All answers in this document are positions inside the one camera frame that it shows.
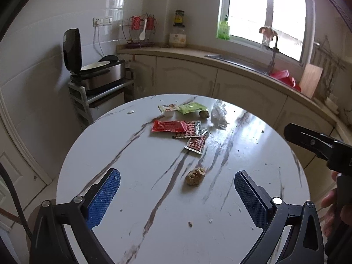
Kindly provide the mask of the person's right hand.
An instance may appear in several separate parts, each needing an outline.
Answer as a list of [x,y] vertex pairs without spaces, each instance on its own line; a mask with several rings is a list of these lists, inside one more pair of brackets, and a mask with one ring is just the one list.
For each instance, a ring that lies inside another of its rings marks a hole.
[[[341,174],[335,171],[332,172],[333,181],[336,182],[338,175],[341,175]],[[335,218],[337,218],[335,213],[337,196],[338,196],[337,188],[334,188],[321,201],[322,208],[328,208],[328,211],[326,212],[324,217],[325,223],[323,227],[324,236],[327,238],[330,236],[333,230],[334,220]],[[339,214],[341,220],[345,221],[346,223],[348,222],[348,219],[346,218],[346,215],[348,215],[348,210],[346,210],[347,208],[348,207],[343,207]]]

